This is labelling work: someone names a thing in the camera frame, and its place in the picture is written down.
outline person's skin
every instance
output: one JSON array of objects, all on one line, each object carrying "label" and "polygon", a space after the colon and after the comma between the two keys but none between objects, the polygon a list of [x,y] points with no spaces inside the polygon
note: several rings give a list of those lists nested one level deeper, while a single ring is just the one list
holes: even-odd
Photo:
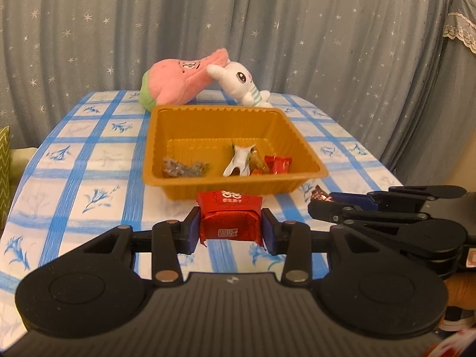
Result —
[{"label": "person's skin", "polygon": [[448,306],[476,310],[476,272],[454,274],[444,283],[448,289]]}]

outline white plush toy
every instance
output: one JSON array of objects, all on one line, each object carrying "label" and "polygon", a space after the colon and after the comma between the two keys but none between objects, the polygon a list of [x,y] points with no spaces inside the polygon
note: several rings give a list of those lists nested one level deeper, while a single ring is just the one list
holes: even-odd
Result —
[{"label": "white plush toy", "polygon": [[215,80],[218,80],[221,88],[233,99],[243,106],[272,107],[267,100],[270,92],[258,91],[249,71],[240,63],[230,62],[224,68],[209,64],[206,72]]}]

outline orange plastic basket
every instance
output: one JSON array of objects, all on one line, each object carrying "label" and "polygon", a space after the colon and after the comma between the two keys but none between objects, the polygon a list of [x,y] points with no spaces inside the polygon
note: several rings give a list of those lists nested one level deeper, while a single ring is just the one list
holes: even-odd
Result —
[{"label": "orange plastic basket", "polygon": [[[289,173],[223,177],[233,157],[231,144],[256,144],[260,155],[292,157]],[[210,163],[204,177],[164,177],[163,158],[186,165]],[[143,180],[168,198],[195,198],[198,192],[228,190],[247,195],[289,193],[328,171],[279,109],[239,106],[156,106],[147,134]]]}]

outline pink plush toy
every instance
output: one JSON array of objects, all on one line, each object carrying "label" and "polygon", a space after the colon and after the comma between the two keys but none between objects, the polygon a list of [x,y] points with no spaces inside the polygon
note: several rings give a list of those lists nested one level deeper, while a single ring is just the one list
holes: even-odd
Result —
[{"label": "pink plush toy", "polygon": [[156,104],[185,104],[213,82],[206,73],[207,65],[224,67],[228,62],[224,48],[201,60],[161,60],[142,77],[139,102],[149,111]]}]

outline tablecloth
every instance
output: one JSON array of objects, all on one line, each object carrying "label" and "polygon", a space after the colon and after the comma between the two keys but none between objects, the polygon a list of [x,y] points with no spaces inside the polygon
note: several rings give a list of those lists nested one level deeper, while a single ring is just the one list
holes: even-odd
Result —
[{"label": "tablecloth", "polygon": [[[14,304],[20,280],[35,268],[119,224],[151,229],[166,219],[183,220],[195,201],[171,201],[159,187],[142,182],[149,113],[135,91],[93,92],[82,98],[54,128],[28,164],[0,240],[0,348],[25,329]],[[316,184],[332,192],[367,193],[400,184],[356,139],[304,99],[272,94],[316,151],[329,176],[304,183],[291,194],[269,195],[263,207],[278,220],[304,221],[312,229],[329,223],[307,212]],[[190,104],[232,104],[221,91],[205,90]],[[280,277],[285,256],[271,256],[254,243],[209,240],[192,255],[179,255],[190,271],[273,271]],[[135,271],[151,277],[151,254],[140,254]],[[313,278],[328,271],[313,254]]]}]

